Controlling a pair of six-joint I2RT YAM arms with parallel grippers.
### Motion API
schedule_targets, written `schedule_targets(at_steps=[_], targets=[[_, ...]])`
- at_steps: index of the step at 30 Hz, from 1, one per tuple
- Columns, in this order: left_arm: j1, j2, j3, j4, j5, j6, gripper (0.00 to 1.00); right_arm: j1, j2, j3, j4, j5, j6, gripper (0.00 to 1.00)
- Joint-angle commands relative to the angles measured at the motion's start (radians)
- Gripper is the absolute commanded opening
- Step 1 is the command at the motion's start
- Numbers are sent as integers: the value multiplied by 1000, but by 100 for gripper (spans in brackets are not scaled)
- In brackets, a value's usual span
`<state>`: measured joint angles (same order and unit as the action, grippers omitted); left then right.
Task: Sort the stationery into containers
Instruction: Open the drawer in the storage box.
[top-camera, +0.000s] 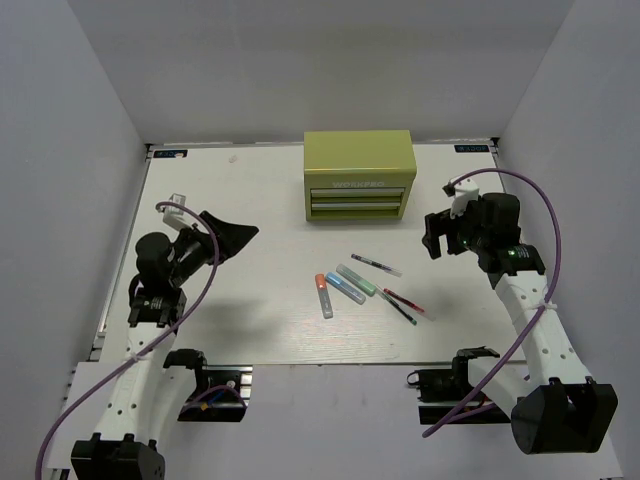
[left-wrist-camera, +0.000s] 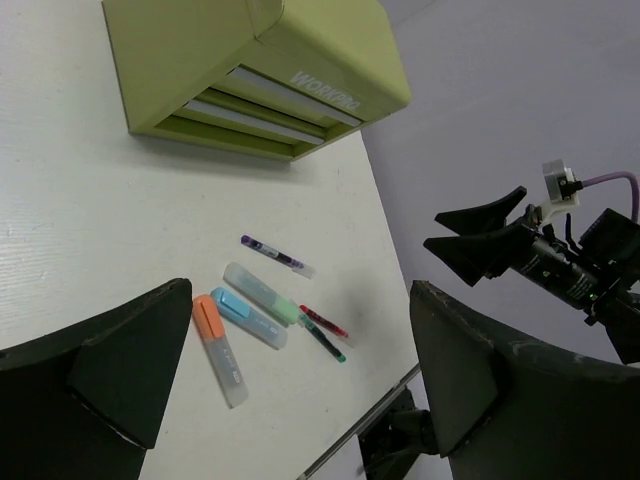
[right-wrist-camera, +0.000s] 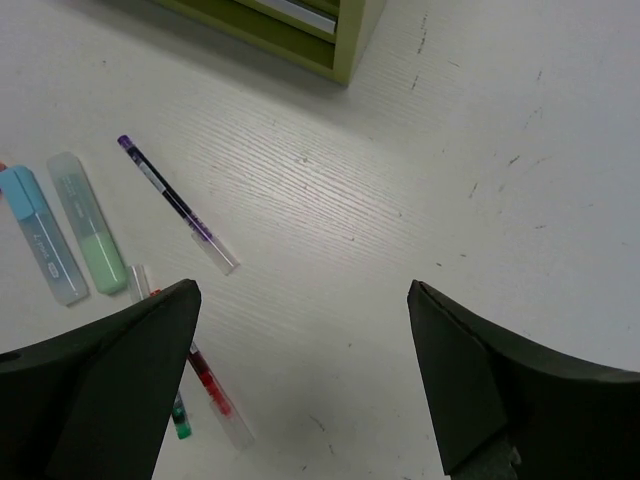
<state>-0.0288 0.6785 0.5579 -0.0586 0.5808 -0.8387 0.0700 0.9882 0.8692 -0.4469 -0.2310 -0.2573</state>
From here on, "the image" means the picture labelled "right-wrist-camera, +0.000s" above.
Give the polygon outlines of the green highlighter marker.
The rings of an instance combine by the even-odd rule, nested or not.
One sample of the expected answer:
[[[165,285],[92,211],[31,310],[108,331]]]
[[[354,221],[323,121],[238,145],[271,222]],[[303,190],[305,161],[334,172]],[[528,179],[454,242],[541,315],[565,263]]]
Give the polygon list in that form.
[[[120,292],[127,271],[81,162],[64,152],[49,158],[47,169],[97,291]]]

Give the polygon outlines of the purple gel pen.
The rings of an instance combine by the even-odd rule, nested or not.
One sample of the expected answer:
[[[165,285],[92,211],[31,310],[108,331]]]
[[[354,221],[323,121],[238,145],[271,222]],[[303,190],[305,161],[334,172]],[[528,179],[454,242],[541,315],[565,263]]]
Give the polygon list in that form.
[[[239,266],[239,262],[222,244],[218,237],[215,236],[194,213],[191,207],[160,174],[129,136],[120,136],[117,139],[117,143],[172,209],[186,223],[191,230],[191,237],[194,242],[225,275],[231,274]]]

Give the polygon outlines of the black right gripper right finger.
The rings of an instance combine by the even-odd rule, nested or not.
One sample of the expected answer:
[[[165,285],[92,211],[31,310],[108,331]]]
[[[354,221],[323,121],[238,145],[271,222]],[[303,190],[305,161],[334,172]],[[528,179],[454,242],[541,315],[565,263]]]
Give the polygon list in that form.
[[[407,303],[448,477],[638,477],[636,372],[540,345],[421,281]]]

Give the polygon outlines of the blue highlighter marker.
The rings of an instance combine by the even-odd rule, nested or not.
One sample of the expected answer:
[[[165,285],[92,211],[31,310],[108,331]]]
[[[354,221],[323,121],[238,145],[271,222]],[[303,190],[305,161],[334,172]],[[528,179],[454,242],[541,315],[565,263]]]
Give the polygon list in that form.
[[[5,169],[1,190],[55,300],[70,306],[85,299],[87,284],[33,172],[22,165]]]

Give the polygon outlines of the green gel pen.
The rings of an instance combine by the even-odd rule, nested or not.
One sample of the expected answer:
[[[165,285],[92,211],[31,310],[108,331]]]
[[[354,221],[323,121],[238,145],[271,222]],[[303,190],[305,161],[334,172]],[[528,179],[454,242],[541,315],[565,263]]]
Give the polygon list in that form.
[[[188,438],[192,434],[192,429],[180,392],[176,393],[171,416],[178,438]]]

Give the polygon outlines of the red gel pen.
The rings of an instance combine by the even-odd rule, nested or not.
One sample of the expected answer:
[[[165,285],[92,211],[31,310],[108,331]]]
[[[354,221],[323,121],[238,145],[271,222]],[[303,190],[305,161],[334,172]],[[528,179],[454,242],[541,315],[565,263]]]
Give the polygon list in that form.
[[[142,265],[129,266],[127,274],[128,290],[133,303],[138,303],[160,293],[160,289],[154,291],[150,289],[146,272]],[[207,392],[210,407],[231,443],[239,451],[250,446],[254,440],[253,435],[213,374],[211,367],[195,342],[190,345],[187,360],[202,387]]]

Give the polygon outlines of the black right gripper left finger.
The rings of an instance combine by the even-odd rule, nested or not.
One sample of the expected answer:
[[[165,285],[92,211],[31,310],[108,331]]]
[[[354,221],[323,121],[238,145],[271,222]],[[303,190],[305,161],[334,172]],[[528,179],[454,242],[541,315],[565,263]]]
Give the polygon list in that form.
[[[3,353],[2,478],[151,478],[200,307],[197,283],[184,279]]]

